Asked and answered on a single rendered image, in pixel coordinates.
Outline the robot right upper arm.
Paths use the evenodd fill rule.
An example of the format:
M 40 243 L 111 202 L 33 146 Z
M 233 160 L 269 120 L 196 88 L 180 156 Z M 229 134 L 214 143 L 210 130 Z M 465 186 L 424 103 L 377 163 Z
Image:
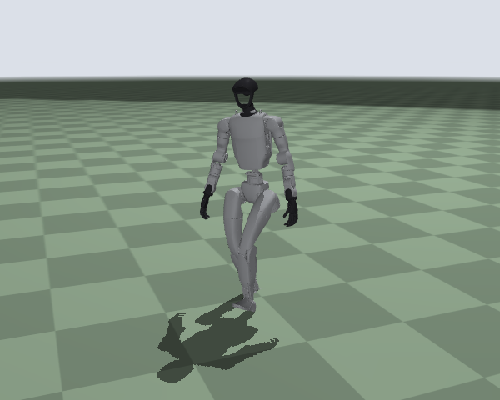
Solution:
M 217 150 L 214 153 L 213 161 L 225 163 L 228 160 L 227 147 L 230 138 L 229 120 L 231 117 L 222 119 L 218 125 Z

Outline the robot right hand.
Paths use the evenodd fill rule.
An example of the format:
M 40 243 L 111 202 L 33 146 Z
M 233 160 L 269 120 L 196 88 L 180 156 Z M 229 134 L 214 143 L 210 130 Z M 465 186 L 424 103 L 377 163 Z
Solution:
M 201 214 L 201 216 L 202 216 L 204 219 L 207 219 L 207 220 L 208 220 L 208 218 L 210 218 L 210 217 L 207 215 L 207 212 L 206 212 L 206 211 L 207 211 L 207 205 L 208 205 L 209 198 L 210 198 L 210 196 L 212 196 L 212 195 L 213 195 L 213 193 L 211 193 L 212 189 L 213 189 L 213 186 L 212 186 L 212 185 L 208 184 L 208 185 L 206 186 L 205 191 L 203 191 L 204 196 L 203 196 L 202 201 L 201 201 L 201 209 L 200 209 L 200 214 Z

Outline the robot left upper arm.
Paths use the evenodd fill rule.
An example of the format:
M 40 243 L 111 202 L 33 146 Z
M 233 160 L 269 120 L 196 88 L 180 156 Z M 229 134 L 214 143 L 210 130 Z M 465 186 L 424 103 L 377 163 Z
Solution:
M 289 151 L 288 140 L 284 131 L 283 120 L 278 116 L 265 116 L 263 118 L 265 126 L 268 131 L 272 132 L 272 137 L 279 150 L 276 154 L 277 163 L 280 165 L 288 164 L 286 159 L 286 152 Z M 290 151 L 289 151 L 290 152 Z

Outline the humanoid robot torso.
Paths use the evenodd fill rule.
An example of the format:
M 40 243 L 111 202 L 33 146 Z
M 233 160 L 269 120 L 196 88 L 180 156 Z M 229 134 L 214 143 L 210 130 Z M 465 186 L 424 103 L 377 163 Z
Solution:
M 237 112 L 237 113 L 236 113 Z M 259 169 L 269 164 L 273 153 L 272 132 L 268 131 L 263 118 L 265 112 L 256 112 L 249 117 L 242 117 L 241 111 L 235 111 L 229 120 L 229 130 L 232 139 L 234 156 L 241 169 L 247 171 L 247 180 L 242 182 L 242 199 L 255 203 L 259 195 L 269 189 L 268 181 L 263 180 L 263 174 Z

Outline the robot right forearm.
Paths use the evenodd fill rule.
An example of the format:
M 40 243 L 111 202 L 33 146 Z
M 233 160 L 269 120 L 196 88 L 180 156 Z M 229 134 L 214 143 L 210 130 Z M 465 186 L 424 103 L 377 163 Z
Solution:
M 214 154 L 213 154 L 213 156 L 214 156 Z M 205 185 L 205 189 L 206 189 L 206 186 L 208 184 L 212 185 L 211 193 L 214 193 L 216 191 L 216 185 L 218 183 L 218 179 L 220 177 L 220 172 L 222 169 L 223 169 L 223 166 L 220 163 L 213 161 L 213 157 L 212 157 L 211 169 L 210 169 L 210 172 L 208 174 L 207 184 Z

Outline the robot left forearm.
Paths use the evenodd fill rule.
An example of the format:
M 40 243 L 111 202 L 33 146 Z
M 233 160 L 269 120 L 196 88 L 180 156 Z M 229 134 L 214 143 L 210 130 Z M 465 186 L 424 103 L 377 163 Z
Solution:
M 294 163 L 293 163 L 293 157 L 292 154 L 287 151 L 286 152 L 286 159 L 287 159 L 287 165 L 282 166 L 282 175 L 283 175 L 283 185 L 284 185 L 284 195 L 286 189 L 290 188 L 292 190 L 292 196 L 296 197 L 298 192 L 295 183 L 295 177 L 294 177 Z

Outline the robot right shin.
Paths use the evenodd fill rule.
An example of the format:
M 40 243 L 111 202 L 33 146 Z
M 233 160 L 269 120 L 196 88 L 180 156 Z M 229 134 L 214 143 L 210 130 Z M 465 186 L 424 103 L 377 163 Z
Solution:
M 238 259 L 237 259 L 237 257 L 235 255 L 231 254 L 231 259 L 232 259 L 232 262 L 233 262 L 235 268 L 238 271 Z M 254 282 L 254 287 L 256 288 L 256 290 L 254 288 L 255 291 L 259 290 L 259 286 L 258 286 L 258 282 L 257 282 L 256 278 L 255 278 L 255 282 Z

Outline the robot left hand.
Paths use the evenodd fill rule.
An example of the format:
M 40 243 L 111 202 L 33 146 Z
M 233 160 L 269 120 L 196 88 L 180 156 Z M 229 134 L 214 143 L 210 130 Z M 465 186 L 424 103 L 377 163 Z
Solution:
M 298 205 L 296 203 L 296 200 L 298 198 L 297 196 L 296 197 L 292 196 L 292 190 L 290 188 L 286 189 L 285 194 L 288 204 L 287 204 L 287 211 L 284 213 L 283 217 L 285 218 L 289 213 L 289 218 L 287 222 L 284 223 L 284 225 L 287 225 L 286 227 L 290 227 L 298 221 Z

